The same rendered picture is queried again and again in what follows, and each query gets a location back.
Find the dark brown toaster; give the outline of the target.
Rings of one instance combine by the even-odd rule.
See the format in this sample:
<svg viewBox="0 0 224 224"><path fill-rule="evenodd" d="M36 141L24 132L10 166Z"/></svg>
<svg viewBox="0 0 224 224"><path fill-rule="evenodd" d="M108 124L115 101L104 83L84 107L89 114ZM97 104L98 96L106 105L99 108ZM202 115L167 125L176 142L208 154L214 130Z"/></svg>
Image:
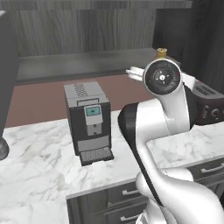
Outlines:
<svg viewBox="0 0 224 224"><path fill-rule="evenodd" d="M183 82L192 90L197 104L196 125L224 122L224 94L217 92L196 78L182 73Z"/></svg>

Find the dark grey dining counter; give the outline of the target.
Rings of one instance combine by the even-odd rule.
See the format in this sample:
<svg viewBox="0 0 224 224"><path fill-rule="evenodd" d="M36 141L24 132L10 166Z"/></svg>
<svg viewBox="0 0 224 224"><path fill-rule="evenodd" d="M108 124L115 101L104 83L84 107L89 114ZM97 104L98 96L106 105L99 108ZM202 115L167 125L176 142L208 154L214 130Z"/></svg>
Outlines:
<svg viewBox="0 0 224 224"><path fill-rule="evenodd" d="M156 56L153 48L21 57L17 85L124 74L145 68Z"/></svg>

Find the black and silver coffee machine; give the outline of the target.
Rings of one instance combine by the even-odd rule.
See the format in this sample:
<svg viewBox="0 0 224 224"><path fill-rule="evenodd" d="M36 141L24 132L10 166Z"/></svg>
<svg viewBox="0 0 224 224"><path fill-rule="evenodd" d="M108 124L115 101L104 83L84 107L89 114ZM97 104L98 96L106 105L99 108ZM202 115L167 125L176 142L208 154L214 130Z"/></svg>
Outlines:
<svg viewBox="0 0 224 224"><path fill-rule="evenodd" d="M114 158L109 98L97 81L64 86L74 154L82 166Z"/></svg>

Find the dark grey cabinet panel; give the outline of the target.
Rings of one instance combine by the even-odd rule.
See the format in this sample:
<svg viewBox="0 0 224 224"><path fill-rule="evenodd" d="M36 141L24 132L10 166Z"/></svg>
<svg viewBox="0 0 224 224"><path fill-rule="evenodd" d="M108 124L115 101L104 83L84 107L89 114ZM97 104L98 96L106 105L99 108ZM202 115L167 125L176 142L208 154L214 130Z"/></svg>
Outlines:
<svg viewBox="0 0 224 224"><path fill-rule="evenodd" d="M18 52L10 17L5 10L0 10L0 161L6 159L10 151L3 133L18 69Z"/></svg>

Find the dark grey cupboard door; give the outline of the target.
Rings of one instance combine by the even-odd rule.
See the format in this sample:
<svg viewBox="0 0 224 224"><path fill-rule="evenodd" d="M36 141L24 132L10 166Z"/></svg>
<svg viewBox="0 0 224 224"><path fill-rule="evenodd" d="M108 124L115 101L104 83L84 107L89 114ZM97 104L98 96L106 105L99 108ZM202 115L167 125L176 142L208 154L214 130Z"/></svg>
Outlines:
<svg viewBox="0 0 224 224"><path fill-rule="evenodd" d="M69 224L108 224L107 194L94 192L66 200Z"/></svg>

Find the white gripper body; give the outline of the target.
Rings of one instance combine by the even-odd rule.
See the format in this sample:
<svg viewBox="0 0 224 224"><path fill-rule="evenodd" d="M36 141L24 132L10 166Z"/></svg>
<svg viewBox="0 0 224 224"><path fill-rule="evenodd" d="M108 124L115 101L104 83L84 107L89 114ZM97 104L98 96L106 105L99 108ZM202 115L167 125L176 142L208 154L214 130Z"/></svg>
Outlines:
<svg viewBox="0 0 224 224"><path fill-rule="evenodd" d="M142 81L144 70L139 67L131 66L129 69L126 70L126 74L132 80Z"/></svg>

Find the dark wood tall cabinet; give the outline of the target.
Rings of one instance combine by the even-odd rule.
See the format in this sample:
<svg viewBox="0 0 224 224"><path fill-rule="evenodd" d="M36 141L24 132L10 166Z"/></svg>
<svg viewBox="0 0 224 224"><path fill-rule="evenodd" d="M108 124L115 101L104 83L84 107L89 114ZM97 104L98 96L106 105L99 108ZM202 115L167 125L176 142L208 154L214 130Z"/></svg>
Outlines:
<svg viewBox="0 0 224 224"><path fill-rule="evenodd" d="M189 9L157 10L152 47L224 94L224 0L192 0Z"/></svg>

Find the dark grey drawer front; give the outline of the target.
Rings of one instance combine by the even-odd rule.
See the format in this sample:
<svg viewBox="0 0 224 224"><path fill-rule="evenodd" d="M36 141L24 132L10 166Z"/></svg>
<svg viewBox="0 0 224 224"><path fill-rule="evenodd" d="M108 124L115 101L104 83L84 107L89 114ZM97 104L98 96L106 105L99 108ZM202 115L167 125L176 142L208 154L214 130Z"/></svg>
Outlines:
<svg viewBox="0 0 224 224"><path fill-rule="evenodd" d="M202 168L211 169L214 167L218 167L221 164L224 164L224 158L219 158L219 159L205 162L202 164L196 164L196 165L188 167L188 170L192 173L195 180L207 179L207 178L211 178L213 175L218 175L223 173L224 168L219 171L214 171L210 173L201 173L200 169Z"/></svg>
<svg viewBox="0 0 224 224"><path fill-rule="evenodd" d="M137 214L141 214L146 208L146 203L135 203L132 205L122 206L118 209L113 209L110 212L106 212L106 224L136 224L136 220L120 221L120 217L130 217Z"/></svg>
<svg viewBox="0 0 224 224"><path fill-rule="evenodd" d="M122 195L123 190L128 190L128 191L137 190L136 183L130 182L125 185L118 185L118 186L109 188L108 189L108 206L109 207L122 204L130 200L135 200L136 198L141 197L140 193L123 196Z"/></svg>

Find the small golden jar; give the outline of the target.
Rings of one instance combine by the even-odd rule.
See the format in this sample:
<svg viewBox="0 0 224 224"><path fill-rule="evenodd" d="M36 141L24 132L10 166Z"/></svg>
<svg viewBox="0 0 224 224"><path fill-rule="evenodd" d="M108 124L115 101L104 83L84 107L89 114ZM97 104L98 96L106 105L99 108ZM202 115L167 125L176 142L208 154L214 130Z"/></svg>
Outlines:
<svg viewBox="0 0 224 224"><path fill-rule="evenodd" d="M167 49L166 48L158 48L157 49L157 58L161 59L161 58L165 58L167 54Z"/></svg>

